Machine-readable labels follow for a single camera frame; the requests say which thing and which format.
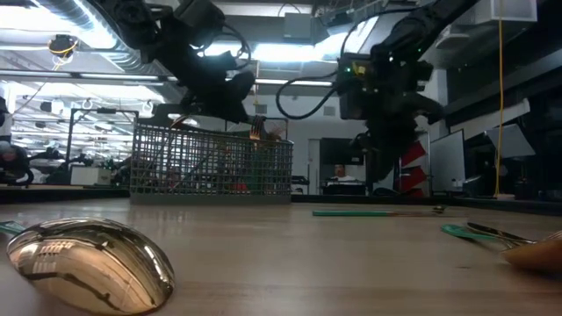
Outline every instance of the table surface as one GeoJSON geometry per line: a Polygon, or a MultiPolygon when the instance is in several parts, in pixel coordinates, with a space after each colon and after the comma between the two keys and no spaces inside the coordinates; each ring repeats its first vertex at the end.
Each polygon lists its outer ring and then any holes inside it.
{"type": "MultiPolygon", "coordinates": [[[[312,210],[429,206],[155,207],[126,199],[3,205],[26,226],[98,216],[127,223],[169,255],[177,289],[155,315],[560,315],[562,280],[511,268],[501,245],[440,231],[467,217],[540,238],[562,218],[449,208],[449,218],[314,218],[312,210]]],[[[8,237],[2,237],[5,245],[8,237]]],[[[78,316],[42,296],[0,256],[0,315],[78,316]]]]}

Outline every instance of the hanging cord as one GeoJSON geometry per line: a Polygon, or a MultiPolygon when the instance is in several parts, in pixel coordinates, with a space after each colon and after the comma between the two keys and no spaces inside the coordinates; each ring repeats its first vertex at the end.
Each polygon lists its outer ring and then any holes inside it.
{"type": "Polygon", "coordinates": [[[498,147],[496,149],[496,166],[495,166],[495,196],[500,195],[500,169],[501,169],[501,138],[503,136],[503,0],[500,0],[500,16],[498,19],[498,29],[500,36],[500,132],[498,135],[498,147]]]}

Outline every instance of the pipe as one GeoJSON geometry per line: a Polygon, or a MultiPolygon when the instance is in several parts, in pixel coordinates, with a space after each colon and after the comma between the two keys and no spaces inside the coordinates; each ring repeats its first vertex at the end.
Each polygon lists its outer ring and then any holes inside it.
{"type": "MultiPolygon", "coordinates": [[[[95,48],[110,48],[119,51],[117,54],[103,56],[126,73],[166,75],[168,70],[160,63],[144,64],[141,54],[117,36],[104,17],[85,0],[31,0],[35,5],[76,25],[80,31],[80,39],[95,48]]],[[[171,103],[177,103],[184,96],[183,89],[172,83],[162,87],[153,87],[171,103]]]]}

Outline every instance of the whiteboard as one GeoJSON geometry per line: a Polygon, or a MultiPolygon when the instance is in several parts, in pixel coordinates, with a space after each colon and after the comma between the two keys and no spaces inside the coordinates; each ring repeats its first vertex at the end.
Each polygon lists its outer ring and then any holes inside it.
{"type": "Polygon", "coordinates": [[[465,137],[462,130],[431,142],[431,173],[433,191],[461,191],[455,181],[464,181],[465,137]]]}

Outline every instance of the wire mesh basket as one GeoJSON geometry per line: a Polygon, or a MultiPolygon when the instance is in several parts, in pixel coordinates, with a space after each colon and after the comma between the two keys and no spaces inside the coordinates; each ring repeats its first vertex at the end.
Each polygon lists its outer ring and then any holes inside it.
{"type": "MultiPolygon", "coordinates": [[[[171,111],[170,104],[159,106],[171,111]]],[[[168,113],[135,124],[131,200],[135,204],[286,204],[291,201],[292,143],[253,140],[249,131],[210,132],[168,113]]]]}

